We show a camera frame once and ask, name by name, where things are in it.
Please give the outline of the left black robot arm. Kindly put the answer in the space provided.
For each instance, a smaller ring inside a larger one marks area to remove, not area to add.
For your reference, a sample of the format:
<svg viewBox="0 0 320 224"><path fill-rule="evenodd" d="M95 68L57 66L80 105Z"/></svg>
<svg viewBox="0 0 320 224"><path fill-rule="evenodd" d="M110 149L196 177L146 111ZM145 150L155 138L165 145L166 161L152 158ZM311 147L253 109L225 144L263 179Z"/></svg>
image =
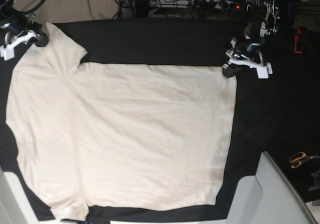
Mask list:
<svg viewBox="0 0 320 224"><path fill-rule="evenodd" d="M276 0L245 0L245 3L248 26L243 31L243 39L231 39L222 74L232 78L239 71L250 68L256 71L259 79L268 79L273 69L262 54L262 47L266 39L279 30L280 9Z"/></svg>

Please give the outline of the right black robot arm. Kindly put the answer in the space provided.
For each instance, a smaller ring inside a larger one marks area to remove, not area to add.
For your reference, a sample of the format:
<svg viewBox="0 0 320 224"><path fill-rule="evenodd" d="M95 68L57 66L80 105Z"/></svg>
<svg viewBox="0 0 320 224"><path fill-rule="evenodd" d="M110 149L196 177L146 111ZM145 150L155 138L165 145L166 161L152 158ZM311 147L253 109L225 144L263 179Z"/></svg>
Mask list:
<svg viewBox="0 0 320 224"><path fill-rule="evenodd" d="M34 12L46 0L30 10L18 11L13 5L15 0L0 0L0 29L5 32L3 45L0 47L0 57L8 61L15 57L15 48L20 44L35 44L45 47L49 37L43 31L42 25L34 21Z"/></svg>

